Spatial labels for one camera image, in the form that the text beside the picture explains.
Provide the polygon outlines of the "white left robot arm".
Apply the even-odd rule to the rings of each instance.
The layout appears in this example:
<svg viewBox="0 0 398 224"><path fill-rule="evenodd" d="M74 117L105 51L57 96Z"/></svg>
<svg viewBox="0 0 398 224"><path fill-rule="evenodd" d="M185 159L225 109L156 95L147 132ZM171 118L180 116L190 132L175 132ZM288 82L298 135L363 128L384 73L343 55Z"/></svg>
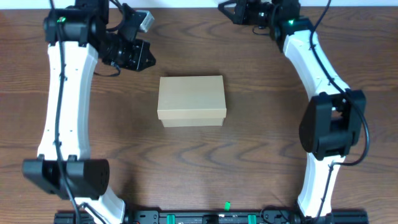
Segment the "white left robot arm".
<svg viewBox="0 0 398 224"><path fill-rule="evenodd" d="M132 223L126 203L109 186L106 159L93 159L88 133L90 93L98 62L140 72L155 65L148 41L149 11L117 3L121 22L108 27L109 1L76 1L51 8L44 19L50 85L44 133L22 173L44 192L69 200L73 211L57 223Z"/></svg>

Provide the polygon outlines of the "brown cardboard box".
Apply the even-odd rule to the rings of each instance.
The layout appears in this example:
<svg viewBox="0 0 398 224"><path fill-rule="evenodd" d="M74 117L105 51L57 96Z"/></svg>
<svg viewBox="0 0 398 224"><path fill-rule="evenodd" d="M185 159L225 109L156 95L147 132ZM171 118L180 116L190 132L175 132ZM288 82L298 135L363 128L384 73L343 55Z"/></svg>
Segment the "brown cardboard box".
<svg viewBox="0 0 398 224"><path fill-rule="evenodd" d="M157 114L164 127L222 126L226 112L221 75L160 79Z"/></svg>

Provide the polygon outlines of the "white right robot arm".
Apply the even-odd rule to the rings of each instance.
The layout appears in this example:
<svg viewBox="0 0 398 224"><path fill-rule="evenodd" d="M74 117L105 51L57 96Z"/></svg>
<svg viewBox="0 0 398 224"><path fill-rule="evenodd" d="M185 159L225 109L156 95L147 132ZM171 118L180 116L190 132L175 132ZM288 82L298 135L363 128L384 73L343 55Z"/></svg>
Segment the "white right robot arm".
<svg viewBox="0 0 398 224"><path fill-rule="evenodd" d="M366 223L363 212L334 213L331 209L339 169L360 164L369 152L366 97L335 72L320 46L319 24L301 15L300 8L294 0L218 4L233 24L269 29L269 37L296 69L308 96L298 130L307 153L303 187L296 209L281 216L287 223Z"/></svg>

